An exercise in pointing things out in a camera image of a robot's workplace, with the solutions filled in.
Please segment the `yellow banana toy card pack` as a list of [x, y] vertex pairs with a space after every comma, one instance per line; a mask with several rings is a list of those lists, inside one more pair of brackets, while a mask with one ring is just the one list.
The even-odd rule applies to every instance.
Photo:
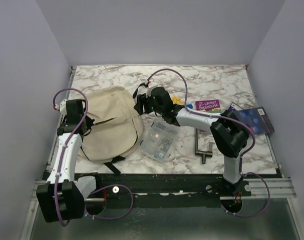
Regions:
[[184, 104], [184, 100], [181, 99], [180, 97], [178, 97], [177, 95], [172, 95], [171, 99], [172, 99], [172, 102], [174, 104], [177, 104], [177, 105], [183, 105]]

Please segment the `cream canvas backpack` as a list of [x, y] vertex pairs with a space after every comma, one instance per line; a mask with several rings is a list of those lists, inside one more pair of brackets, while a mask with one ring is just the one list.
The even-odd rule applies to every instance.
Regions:
[[86, 97], [89, 129], [79, 156], [104, 164], [118, 176], [121, 172], [114, 163], [135, 152], [143, 139], [143, 122], [134, 110], [135, 101], [122, 86], [98, 89]]

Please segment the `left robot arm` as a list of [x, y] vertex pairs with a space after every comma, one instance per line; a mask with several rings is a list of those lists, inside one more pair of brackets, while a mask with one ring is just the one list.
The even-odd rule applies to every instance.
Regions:
[[88, 196], [98, 197], [103, 190], [93, 176], [75, 180], [78, 152], [88, 128], [88, 103], [84, 99], [64, 100], [59, 111], [65, 115], [57, 129], [58, 152], [54, 167], [45, 184], [36, 190], [44, 219], [48, 223], [60, 222], [66, 226], [70, 220], [82, 218]]

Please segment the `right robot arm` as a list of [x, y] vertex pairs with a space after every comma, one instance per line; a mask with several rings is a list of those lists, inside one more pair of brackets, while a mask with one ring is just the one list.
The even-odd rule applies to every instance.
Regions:
[[210, 132], [218, 150], [224, 156], [222, 191], [233, 196], [240, 190], [242, 179], [242, 153], [247, 145], [251, 130], [228, 110], [223, 113], [207, 114], [174, 104], [163, 87], [155, 87], [147, 93], [133, 93], [134, 109], [139, 115], [156, 113], [166, 123], [178, 127], [192, 127]]

